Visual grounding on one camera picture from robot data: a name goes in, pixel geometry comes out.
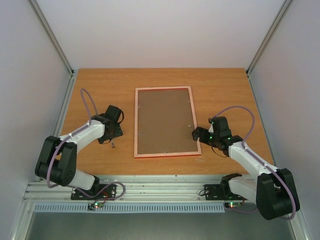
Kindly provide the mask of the red picture frame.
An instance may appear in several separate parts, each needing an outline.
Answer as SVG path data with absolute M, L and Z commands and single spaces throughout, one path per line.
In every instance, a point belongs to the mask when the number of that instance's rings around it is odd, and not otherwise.
M 139 87 L 134 104 L 135 158 L 201 155 L 190 86 Z

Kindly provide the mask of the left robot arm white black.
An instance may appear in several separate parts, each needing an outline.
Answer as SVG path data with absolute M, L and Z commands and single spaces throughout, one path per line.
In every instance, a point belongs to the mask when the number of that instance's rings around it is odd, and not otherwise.
M 100 184 L 97 176 L 77 169 L 78 153 L 97 140 L 99 144 L 108 144 L 123 135 L 120 124 L 125 119 L 124 112 L 109 105 L 106 112 L 92 116 L 83 126 L 62 136 L 48 136 L 42 145 L 35 175 L 47 182 L 48 188 L 57 186 L 71 187 L 76 194 L 87 199 L 109 197 L 115 200 L 114 193 L 106 189 L 115 183 Z

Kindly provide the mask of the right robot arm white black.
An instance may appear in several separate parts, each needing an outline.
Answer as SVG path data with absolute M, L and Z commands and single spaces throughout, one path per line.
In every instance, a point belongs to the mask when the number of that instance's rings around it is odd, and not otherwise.
M 210 146 L 212 150 L 222 151 L 225 157 L 236 161 L 251 176 L 247 179 L 240 173 L 232 173 L 222 177 L 221 194 L 226 199 L 237 195 L 249 200 L 266 220 L 292 220 L 300 210 L 293 174 L 286 168 L 269 164 L 243 138 L 232 135 L 226 117 L 213 117 L 209 123 L 208 129 L 195 128 L 193 140 Z

